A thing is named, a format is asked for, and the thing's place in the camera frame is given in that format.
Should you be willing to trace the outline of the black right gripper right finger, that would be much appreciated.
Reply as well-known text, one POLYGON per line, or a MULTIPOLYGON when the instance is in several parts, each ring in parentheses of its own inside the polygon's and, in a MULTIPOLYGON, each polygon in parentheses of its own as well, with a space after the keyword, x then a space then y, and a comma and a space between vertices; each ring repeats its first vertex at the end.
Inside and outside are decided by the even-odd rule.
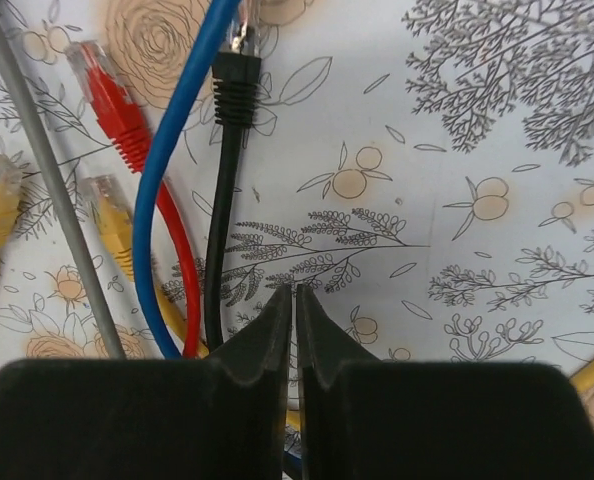
POLYGON ((382 361, 296 296, 308 479, 594 479, 576 390, 537 363, 382 361))

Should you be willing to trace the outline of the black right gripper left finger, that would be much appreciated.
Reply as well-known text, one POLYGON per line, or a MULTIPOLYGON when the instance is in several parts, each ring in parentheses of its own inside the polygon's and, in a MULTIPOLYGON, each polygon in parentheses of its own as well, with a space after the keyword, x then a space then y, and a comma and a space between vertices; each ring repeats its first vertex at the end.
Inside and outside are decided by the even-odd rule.
POLYGON ((0 479, 279 479, 292 295, 202 360, 0 370, 0 479))

